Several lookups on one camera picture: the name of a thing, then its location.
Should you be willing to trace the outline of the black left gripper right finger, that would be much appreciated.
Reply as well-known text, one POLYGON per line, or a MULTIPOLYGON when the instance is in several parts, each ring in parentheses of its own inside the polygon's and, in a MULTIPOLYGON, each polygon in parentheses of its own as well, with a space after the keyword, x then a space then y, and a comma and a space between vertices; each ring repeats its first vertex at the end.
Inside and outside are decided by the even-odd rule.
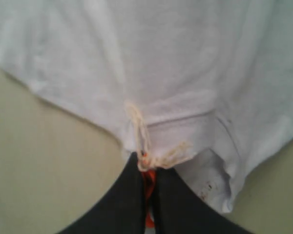
POLYGON ((243 228, 203 202, 174 169, 159 169, 153 194, 157 234, 242 234, 243 228))

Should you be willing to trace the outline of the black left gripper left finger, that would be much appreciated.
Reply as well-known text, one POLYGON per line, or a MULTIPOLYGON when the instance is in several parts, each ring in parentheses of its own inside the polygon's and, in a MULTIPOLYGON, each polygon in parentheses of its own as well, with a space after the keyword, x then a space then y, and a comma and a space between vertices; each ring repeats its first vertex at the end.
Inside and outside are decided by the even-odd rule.
POLYGON ((105 195, 60 234, 143 234, 146 205, 144 182, 132 153, 105 195))

